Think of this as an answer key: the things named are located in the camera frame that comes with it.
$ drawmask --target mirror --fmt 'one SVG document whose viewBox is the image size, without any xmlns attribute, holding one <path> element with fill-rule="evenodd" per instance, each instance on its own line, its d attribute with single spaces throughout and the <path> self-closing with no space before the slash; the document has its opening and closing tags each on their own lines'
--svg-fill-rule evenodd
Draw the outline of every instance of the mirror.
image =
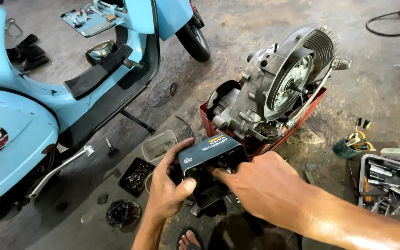
<svg viewBox="0 0 400 250">
<path fill-rule="evenodd" d="M 113 40 L 104 41 L 86 50 L 86 60 L 95 66 L 114 54 L 117 49 Z"/>
</svg>

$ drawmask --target black tray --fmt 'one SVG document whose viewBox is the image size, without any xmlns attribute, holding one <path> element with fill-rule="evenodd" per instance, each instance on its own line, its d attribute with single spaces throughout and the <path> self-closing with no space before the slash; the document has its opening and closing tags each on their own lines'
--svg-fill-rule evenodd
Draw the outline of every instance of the black tray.
<svg viewBox="0 0 400 250">
<path fill-rule="evenodd" d="M 132 177 L 132 174 L 136 173 L 137 169 L 141 168 L 147 168 L 147 170 L 140 171 L 139 170 L 139 176 L 136 176 L 136 174 Z M 126 192 L 130 193 L 133 195 L 135 198 L 138 198 L 141 194 L 141 192 L 144 189 L 144 180 L 146 180 L 146 177 L 152 173 L 154 170 L 155 166 L 152 165 L 151 163 L 137 157 L 135 160 L 132 162 L 132 164 L 129 166 L 129 168 L 126 170 L 125 174 L 123 174 L 123 177 L 118 182 L 118 185 L 126 190 Z M 131 179 L 136 179 L 137 181 L 133 182 L 133 185 L 131 186 Z"/>
</svg>

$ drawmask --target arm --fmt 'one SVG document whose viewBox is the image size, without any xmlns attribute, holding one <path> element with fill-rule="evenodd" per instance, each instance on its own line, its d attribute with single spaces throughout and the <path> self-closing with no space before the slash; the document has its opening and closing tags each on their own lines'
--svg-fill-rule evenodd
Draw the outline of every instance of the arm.
<svg viewBox="0 0 400 250">
<path fill-rule="evenodd" d="M 168 176 L 174 168 L 173 164 L 178 152 L 194 144 L 194 141 L 194 138 L 190 138 L 173 146 L 155 167 L 151 192 L 141 225 L 135 236 L 133 250 L 158 249 L 164 222 L 180 211 L 183 201 L 194 191 L 197 185 L 194 179 L 187 178 L 179 185 L 175 185 Z"/>
<path fill-rule="evenodd" d="M 346 249 L 400 249 L 400 222 L 305 183 L 274 152 L 241 163 L 235 174 L 210 166 L 208 171 L 249 213 L 272 224 Z"/>
</svg>

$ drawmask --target container of parts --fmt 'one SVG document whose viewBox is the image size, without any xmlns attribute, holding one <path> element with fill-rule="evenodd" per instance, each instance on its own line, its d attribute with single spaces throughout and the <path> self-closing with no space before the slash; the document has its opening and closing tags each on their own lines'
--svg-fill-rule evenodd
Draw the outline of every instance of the container of parts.
<svg viewBox="0 0 400 250">
<path fill-rule="evenodd" d="M 178 143 L 172 130 L 166 130 L 163 133 L 152 136 L 143 141 L 141 150 L 144 159 L 154 165 L 158 165 L 166 152 Z"/>
<path fill-rule="evenodd" d="M 111 203 L 106 212 L 106 220 L 111 227 L 135 225 L 141 218 L 141 206 L 138 203 L 118 200 Z"/>
<path fill-rule="evenodd" d="M 135 198 L 138 198 L 144 189 L 144 180 L 147 179 L 154 168 L 154 165 L 137 157 L 123 174 L 118 185 Z"/>
<path fill-rule="evenodd" d="M 347 136 L 344 136 L 340 141 L 336 142 L 333 146 L 333 152 L 342 158 L 348 159 L 360 153 L 358 150 L 354 150 L 347 146 Z"/>
<path fill-rule="evenodd" d="M 360 163 L 359 193 L 359 207 L 382 215 L 400 213 L 400 162 L 374 154 L 364 155 Z"/>
</svg>

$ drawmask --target hand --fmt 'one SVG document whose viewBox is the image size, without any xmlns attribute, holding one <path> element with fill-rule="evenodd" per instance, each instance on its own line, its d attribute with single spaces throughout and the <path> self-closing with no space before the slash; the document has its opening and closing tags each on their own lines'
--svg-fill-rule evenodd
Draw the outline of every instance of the hand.
<svg viewBox="0 0 400 250">
<path fill-rule="evenodd" d="M 197 185 L 196 180 L 192 178 L 185 179 L 179 185 L 175 185 L 169 178 L 170 172 L 174 169 L 177 154 L 194 142 L 194 138 L 189 138 L 170 148 L 154 169 L 146 214 L 157 221 L 164 221 L 178 213 L 183 201 L 192 194 Z"/>
<path fill-rule="evenodd" d="M 299 201 L 307 184 L 277 153 L 268 151 L 252 162 L 240 163 L 235 174 L 212 166 L 207 170 L 226 184 L 252 215 L 286 228 L 300 220 Z"/>
</svg>

